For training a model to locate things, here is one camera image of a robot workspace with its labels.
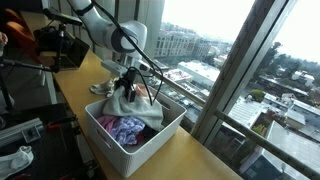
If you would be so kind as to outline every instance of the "hazy sky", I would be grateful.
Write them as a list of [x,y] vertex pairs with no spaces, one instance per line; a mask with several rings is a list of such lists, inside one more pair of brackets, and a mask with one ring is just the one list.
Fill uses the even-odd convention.
[[[254,0],[166,0],[162,21],[234,41]],[[298,0],[275,41],[280,51],[320,63],[320,0]]]

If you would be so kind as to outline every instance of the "glass window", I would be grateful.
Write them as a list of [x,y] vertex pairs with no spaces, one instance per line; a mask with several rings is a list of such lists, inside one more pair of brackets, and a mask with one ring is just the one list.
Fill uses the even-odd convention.
[[[320,173],[320,17],[317,0],[297,1],[251,77],[235,91],[229,117]],[[223,122],[209,149],[245,179],[308,179]]]
[[[172,48],[177,49],[170,53],[160,53],[161,57],[157,57],[157,60],[169,67],[169,72],[174,73],[175,69],[183,71],[183,75],[171,75],[171,79],[174,78],[178,85],[185,87],[196,97],[207,100],[226,61],[227,49],[235,41],[253,2],[254,0],[201,0],[198,3],[191,0],[166,1],[159,37],[170,35],[175,41]],[[208,25],[213,17],[216,17],[214,24],[221,28]],[[160,48],[162,47],[166,48],[167,44],[163,46],[161,43]],[[169,86],[164,86],[161,90],[163,93],[175,91]],[[191,131],[198,119],[199,105],[183,95],[168,96],[187,108],[188,115],[182,126]]]

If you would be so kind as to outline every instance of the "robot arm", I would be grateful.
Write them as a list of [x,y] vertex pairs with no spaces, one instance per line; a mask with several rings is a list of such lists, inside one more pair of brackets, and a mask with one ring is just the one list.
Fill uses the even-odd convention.
[[[141,59],[140,53],[135,50],[120,30],[112,22],[103,19],[99,15],[96,8],[92,6],[91,0],[67,1],[86,26],[89,37],[95,44],[117,53],[126,54],[134,59]],[[147,28],[145,25],[132,20],[120,23],[120,26],[133,42],[141,49],[144,49],[147,38]]]

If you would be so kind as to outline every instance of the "wire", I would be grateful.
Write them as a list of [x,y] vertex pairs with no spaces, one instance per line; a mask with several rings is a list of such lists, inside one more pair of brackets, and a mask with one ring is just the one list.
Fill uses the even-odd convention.
[[163,82],[163,72],[161,70],[161,68],[159,68],[159,66],[157,64],[155,64],[141,49],[140,47],[133,42],[133,40],[127,35],[127,33],[125,33],[122,29],[122,27],[120,26],[120,24],[117,22],[117,20],[108,12],[106,11],[99,3],[97,3],[96,1],[92,1],[92,3],[94,5],[96,5],[103,13],[105,13],[109,19],[112,21],[112,23],[119,29],[119,31],[123,34],[123,36],[130,42],[130,44],[139,52],[139,54],[149,63],[149,65],[151,66],[152,70],[155,71],[154,66],[159,70],[161,76],[160,76],[160,85],[159,88],[154,96],[154,100],[153,102],[156,100],[160,88],[162,86],[162,82]]
[[52,24],[52,23],[53,23],[53,21],[54,21],[54,20],[51,20],[51,21],[50,21],[50,23],[49,23],[46,27],[49,27],[49,26],[50,26],[50,24]]
[[128,71],[129,71],[130,69],[134,69],[134,70],[136,70],[136,72],[139,73],[139,75],[140,75],[140,77],[141,77],[141,79],[142,79],[142,81],[143,81],[143,84],[144,84],[144,86],[145,86],[146,89],[147,89],[148,96],[149,96],[149,100],[150,100],[150,105],[152,106],[153,102],[152,102],[152,98],[151,98],[151,93],[150,93],[150,91],[149,91],[148,85],[147,85],[146,81],[144,80],[141,72],[140,72],[136,67],[133,67],[133,66],[129,67]]

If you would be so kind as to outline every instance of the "wooden table surface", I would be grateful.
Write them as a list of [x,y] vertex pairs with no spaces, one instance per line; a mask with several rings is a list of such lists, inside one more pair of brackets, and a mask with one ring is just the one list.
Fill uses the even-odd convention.
[[[43,14],[22,12],[22,16],[32,32],[50,22]],[[101,95],[90,93],[89,87],[108,80],[111,75],[101,67],[100,62],[101,59],[90,51],[80,69],[60,71],[54,74],[54,78],[72,111],[77,115],[85,139],[107,179],[123,179],[88,137],[85,106],[104,98]],[[241,178],[179,127],[175,135],[128,179],[225,180]]]

